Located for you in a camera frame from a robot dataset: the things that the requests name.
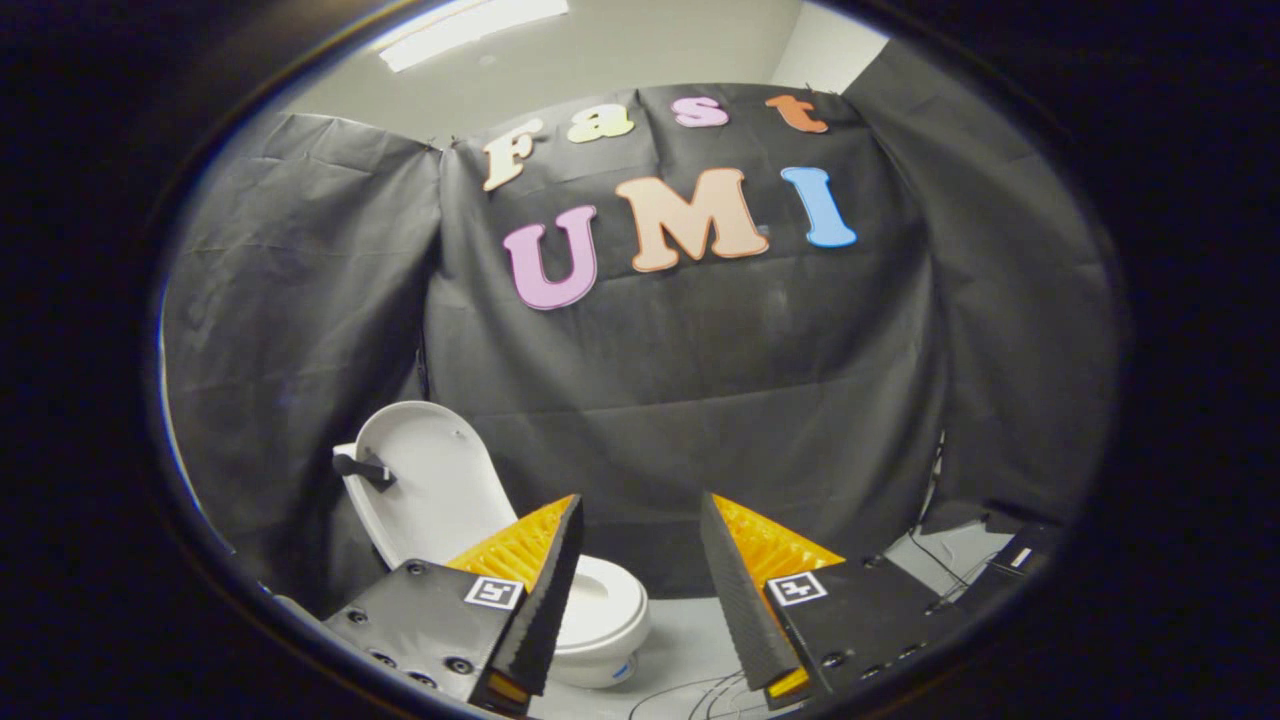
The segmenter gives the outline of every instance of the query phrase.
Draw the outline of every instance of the letter m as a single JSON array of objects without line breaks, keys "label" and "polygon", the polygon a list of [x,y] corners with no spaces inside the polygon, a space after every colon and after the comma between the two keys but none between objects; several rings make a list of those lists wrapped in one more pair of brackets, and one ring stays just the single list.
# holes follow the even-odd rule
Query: letter m
[{"label": "letter m", "polygon": [[675,266],[680,255],[667,246],[666,233],[685,254],[701,260],[707,252],[707,236],[716,225],[712,252],[721,258],[759,255],[769,241],[755,231],[751,213],[742,197],[742,172],[733,168],[712,168],[698,176],[694,199],[685,199],[659,178],[636,178],[620,184],[614,192],[631,202],[636,220],[640,252],[631,266],[641,273]]}]

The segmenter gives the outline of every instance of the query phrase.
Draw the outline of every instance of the toilet flush handle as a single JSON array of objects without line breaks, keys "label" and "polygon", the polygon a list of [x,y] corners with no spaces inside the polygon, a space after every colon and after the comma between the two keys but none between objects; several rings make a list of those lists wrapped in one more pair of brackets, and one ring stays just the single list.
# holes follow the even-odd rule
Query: toilet flush handle
[{"label": "toilet flush handle", "polygon": [[392,474],[390,468],[381,464],[376,455],[370,454],[367,460],[370,462],[360,462],[339,452],[333,456],[333,469],[343,477],[360,475],[365,478],[378,492],[385,492],[387,488],[396,484],[396,475]]}]

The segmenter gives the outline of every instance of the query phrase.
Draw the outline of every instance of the blue letter i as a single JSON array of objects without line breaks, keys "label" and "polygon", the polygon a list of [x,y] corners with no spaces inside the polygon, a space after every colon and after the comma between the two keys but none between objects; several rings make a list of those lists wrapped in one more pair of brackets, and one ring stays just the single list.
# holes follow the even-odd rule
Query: blue letter i
[{"label": "blue letter i", "polygon": [[795,186],[804,202],[805,211],[809,213],[809,242],[818,247],[844,247],[858,242],[858,233],[845,224],[836,208],[836,199],[831,196],[827,181],[831,179],[824,170],[818,168],[786,168],[782,170],[782,179]]}]

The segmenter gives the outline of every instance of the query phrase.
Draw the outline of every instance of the toilet bowl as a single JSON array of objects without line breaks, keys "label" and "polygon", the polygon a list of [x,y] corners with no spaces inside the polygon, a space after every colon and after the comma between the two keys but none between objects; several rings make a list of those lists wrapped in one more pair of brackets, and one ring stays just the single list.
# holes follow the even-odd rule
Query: toilet bowl
[{"label": "toilet bowl", "polygon": [[[440,405],[388,405],[356,442],[333,451],[361,462],[376,457],[396,477],[384,489],[360,475],[343,477],[361,524],[390,568],[408,559],[448,562],[517,520],[480,436]],[[635,673],[635,651],[648,634],[644,585],[626,569],[582,555],[549,676],[584,688],[621,683]]]}]

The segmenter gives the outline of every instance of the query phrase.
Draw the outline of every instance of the ceiling light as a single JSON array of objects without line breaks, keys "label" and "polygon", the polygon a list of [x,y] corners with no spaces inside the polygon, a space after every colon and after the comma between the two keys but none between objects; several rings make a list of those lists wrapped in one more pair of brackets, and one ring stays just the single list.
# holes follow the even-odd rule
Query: ceiling light
[{"label": "ceiling light", "polygon": [[568,0],[458,0],[401,27],[378,54],[394,72],[516,26],[568,13]]}]

